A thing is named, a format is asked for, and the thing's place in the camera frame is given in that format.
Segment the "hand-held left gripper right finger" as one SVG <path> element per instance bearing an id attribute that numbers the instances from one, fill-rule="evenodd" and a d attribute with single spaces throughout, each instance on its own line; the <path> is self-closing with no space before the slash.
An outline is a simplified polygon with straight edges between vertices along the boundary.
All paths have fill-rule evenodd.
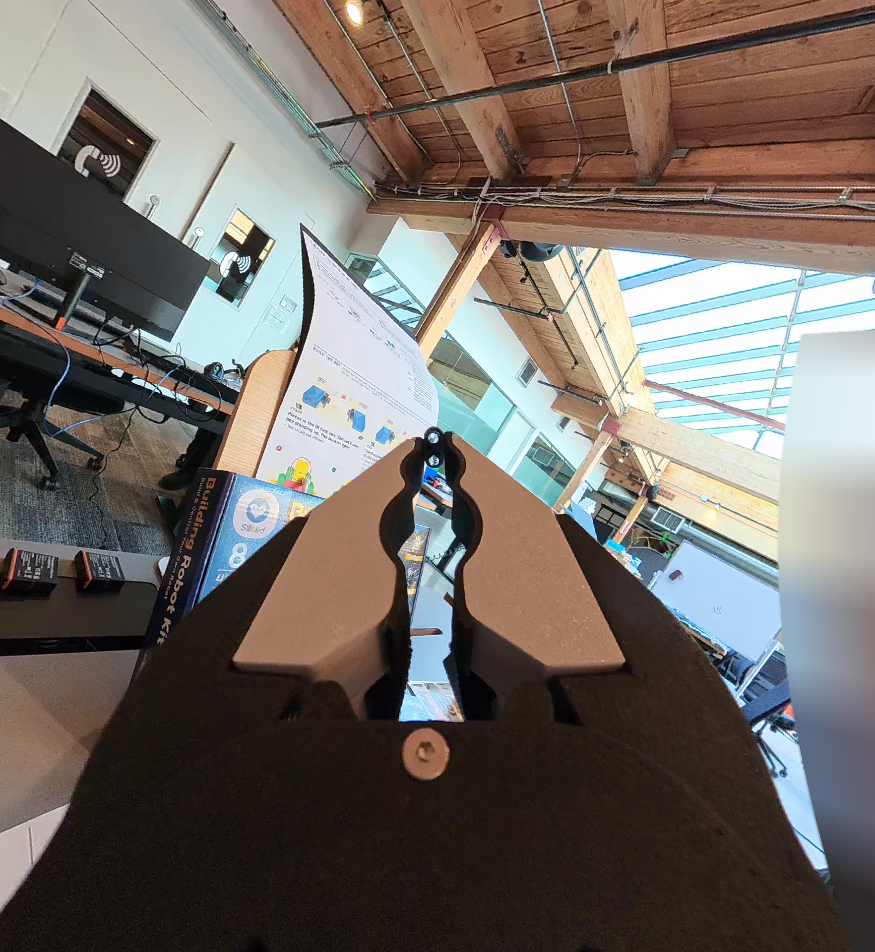
<path id="1" fill-rule="evenodd" d="M 622 649 L 550 506 L 459 435 L 442 444 L 463 546 L 446 665 L 464 719 L 494 719 L 526 684 L 622 671 Z"/>

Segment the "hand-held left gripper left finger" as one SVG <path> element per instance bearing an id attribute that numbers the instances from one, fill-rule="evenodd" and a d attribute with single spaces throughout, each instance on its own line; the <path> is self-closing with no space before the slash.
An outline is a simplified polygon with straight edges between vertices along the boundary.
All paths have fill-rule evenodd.
<path id="1" fill-rule="evenodd" d="M 407 440 L 305 520 L 235 655 L 243 672 L 332 682 L 396 720 L 411 660 L 406 568 L 426 442 Z"/>

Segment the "wooden monitor desk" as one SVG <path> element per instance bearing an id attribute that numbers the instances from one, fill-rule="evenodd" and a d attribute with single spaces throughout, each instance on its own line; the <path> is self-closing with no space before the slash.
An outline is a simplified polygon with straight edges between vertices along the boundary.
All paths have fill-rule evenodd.
<path id="1" fill-rule="evenodd" d="M 28 340 L 36 338 L 41 344 L 52 344 L 56 356 L 65 354 L 83 360 L 89 368 L 81 372 L 86 386 L 120 396 L 145 411 L 218 435 L 225 433 L 238 399 L 233 389 L 205 381 L 199 373 L 186 370 L 182 363 L 172 367 L 173 373 L 180 373 L 181 378 L 165 377 L 164 369 L 152 363 L 140 363 L 122 348 L 54 330 L 15 301 L 7 301 L 8 297 L 27 289 L 26 280 L 11 277 L 7 281 L 7 288 L 0 294 L 0 330 L 25 335 Z"/>

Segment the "grey desk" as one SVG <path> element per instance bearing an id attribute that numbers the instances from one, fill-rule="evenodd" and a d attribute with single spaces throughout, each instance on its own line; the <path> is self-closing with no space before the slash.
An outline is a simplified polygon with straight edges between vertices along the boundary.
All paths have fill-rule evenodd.
<path id="1" fill-rule="evenodd" d="M 318 699 L 298 678 L 229 662 L 239 624 L 213 626 L 229 590 L 202 602 L 186 641 L 164 645 L 140 678 L 139 649 L 0 657 L 0 833 L 70 801 L 158 801 L 195 763 L 224 764 L 220 749 Z"/>

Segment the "blue robot kit box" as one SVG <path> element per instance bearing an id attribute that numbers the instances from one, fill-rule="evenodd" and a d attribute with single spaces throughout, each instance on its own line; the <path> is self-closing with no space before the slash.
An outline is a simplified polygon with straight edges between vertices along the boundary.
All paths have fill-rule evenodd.
<path id="1" fill-rule="evenodd" d="M 186 641 L 186 619 L 224 587 L 225 618 L 217 632 L 238 623 L 239 648 L 305 520 L 323 502 L 225 470 L 202 470 L 158 599 L 147 626 L 134 677 L 154 666 L 158 650 Z"/>

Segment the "whiteboard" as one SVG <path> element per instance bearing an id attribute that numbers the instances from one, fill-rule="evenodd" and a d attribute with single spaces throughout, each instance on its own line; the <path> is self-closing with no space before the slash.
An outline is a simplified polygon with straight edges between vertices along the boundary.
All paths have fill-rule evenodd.
<path id="1" fill-rule="evenodd" d="M 648 588 L 711 641 L 757 660 L 781 628 L 777 589 L 688 541 Z"/>

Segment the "wooden stand board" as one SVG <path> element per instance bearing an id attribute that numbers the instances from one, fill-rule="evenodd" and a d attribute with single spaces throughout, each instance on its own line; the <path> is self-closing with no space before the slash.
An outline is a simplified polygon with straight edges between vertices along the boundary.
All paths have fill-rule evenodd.
<path id="1" fill-rule="evenodd" d="M 246 368 L 214 469 L 253 477 L 290 382 L 297 349 L 268 351 Z"/>

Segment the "white instruction sheet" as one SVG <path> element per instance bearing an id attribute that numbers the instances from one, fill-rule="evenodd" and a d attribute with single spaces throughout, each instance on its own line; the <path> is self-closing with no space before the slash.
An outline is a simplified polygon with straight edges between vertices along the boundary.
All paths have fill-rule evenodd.
<path id="1" fill-rule="evenodd" d="M 326 499 L 438 422 L 414 338 L 305 227 L 300 346 L 255 477 Z"/>

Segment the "black flat device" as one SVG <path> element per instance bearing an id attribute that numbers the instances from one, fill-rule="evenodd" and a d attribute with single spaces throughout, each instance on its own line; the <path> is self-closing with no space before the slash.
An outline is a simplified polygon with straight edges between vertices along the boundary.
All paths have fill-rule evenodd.
<path id="1" fill-rule="evenodd" d="M 140 649 L 156 598 L 145 582 L 79 594 L 70 578 L 44 598 L 0 596 L 0 657 Z"/>

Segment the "black swivel chair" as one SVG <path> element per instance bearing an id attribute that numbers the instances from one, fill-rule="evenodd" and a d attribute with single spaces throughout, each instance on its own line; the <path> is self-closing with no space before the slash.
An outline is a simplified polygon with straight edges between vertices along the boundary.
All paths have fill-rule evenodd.
<path id="1" fill-rule="evenodd" d="M 60 477 L 49 440 L 89 453 L 89 469 L 99 471 L 103 467 L 103 453 L 68 430 L 60 432 L 46 427 L 50 408 L 99 416 L 121 413 L 127 407 L 122 397 L 82 382 L 81 372 L 89 370 L 83 360 L 65 354 L 56 356 L 55 350 L 54 345 L 41 344 L 36 338 L 28 340 L 25 335 L 0 330 L 0 378 L 22 398 L 17 408 L 0 406 L 0 429 L 7 431 L 6 438 L 11 443 L 27 438 L 47 469 L 40 486 L 48 490 L 58 487 Z"/>

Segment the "phone icon door window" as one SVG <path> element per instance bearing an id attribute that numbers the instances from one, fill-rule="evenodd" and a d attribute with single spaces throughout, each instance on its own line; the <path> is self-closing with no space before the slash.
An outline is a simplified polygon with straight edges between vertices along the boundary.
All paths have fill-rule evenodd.
<path id="1" fill-rule="evenodd" d="M 58 160 L 126 200 L 157 141 L 98 89 L 87 90 L 57 152 Z"/>
<path id="2" fill-rule="evenodd" d="M 275 239 L 236 208 L 210 254 L 203 287 L 239 307 L 274 246 Z"/>

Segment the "black computer monitor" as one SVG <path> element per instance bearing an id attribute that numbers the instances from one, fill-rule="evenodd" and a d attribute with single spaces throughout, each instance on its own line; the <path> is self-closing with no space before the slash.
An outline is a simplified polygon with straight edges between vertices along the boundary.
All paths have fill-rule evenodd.
<path id="1" fill-rule="evenodd" d="M 207 260 L 0 118 L 0 258 L 173 339 Z"/>

